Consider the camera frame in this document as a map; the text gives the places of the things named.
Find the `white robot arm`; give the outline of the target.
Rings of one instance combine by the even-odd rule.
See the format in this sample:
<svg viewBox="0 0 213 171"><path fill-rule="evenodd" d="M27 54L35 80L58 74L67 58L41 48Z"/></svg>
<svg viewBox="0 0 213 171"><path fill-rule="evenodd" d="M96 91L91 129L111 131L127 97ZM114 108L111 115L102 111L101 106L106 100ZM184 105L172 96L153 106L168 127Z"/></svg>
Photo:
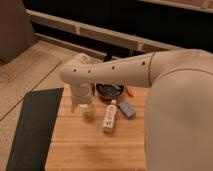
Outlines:
<svg viewBox="0 0 213 171"><path fill-rule="evenodd" d="M93 83L147 88L147 171L213 171L213 53L171 50L97 64L80 53L60 78L76 104L91 101Z"/></svg>

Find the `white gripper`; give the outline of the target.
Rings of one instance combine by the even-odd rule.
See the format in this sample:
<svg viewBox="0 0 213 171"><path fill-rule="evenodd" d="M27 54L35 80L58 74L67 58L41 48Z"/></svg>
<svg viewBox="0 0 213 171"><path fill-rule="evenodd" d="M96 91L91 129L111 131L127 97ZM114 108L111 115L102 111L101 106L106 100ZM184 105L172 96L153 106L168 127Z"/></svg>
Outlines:
<svg viewBox="0 0 213 171"><path fill-rule="evenodd" d="M76 84L70 86L71 112L80 107L84 117L91 117L95 113L93 103L94 85L90 83Z"/></svg>

